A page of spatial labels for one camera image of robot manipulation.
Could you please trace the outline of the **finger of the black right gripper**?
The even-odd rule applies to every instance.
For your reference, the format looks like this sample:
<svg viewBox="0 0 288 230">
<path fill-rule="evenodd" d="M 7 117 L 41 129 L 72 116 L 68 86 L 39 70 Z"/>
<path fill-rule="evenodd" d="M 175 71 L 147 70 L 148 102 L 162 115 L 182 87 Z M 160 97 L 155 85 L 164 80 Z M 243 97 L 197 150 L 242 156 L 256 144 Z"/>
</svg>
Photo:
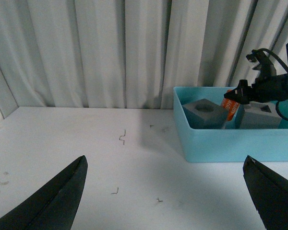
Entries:
<svg viewBox="0 0 288 230">
<path fill-rule="evenodd" d="M 249 104 L 252 98 L 252 88 L 247 80 L 240 80 L 235 89 L 224 94 L 224 98 L 240 104 Z"/>
</svg>

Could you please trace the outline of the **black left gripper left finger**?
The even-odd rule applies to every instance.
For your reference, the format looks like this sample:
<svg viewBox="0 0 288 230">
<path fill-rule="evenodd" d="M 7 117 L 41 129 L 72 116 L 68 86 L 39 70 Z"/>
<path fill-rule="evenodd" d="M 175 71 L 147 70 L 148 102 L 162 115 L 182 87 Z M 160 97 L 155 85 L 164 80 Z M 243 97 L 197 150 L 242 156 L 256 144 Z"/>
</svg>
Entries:
<svg viewBox="0 0 288 230">
<path fill-rule="evenodd" d="M 0 230 L 70 230 L 84 190 L 88 163 L 81 156 L 0 218 Z"/>
</svg>

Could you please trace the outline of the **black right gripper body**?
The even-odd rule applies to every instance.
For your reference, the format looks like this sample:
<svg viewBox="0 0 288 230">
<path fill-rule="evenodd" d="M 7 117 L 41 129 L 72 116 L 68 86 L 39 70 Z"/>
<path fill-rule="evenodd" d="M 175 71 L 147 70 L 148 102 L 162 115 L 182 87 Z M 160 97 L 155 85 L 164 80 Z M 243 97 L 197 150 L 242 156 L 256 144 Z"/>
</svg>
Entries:
<svg viewBox="0 0 288 230">
<path fill-rule="evenodd" d="M 256 78 L 252 84 L 249 101 L 270 102 L 288 100 L 288 75 Z"/>
</svg>

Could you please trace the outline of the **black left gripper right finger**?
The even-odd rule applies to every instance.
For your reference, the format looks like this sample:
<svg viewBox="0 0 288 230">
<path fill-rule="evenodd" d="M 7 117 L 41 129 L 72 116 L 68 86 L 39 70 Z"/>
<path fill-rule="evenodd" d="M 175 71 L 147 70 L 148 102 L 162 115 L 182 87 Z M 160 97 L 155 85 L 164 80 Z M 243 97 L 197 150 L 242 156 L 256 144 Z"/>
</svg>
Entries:
<svg viewBox="0 0 288 230">
<path fill-rule="evenodd" d="M 243 177 L 264 227 L 288 230 L 288 180 L 249 155 Z"/>
</svg>

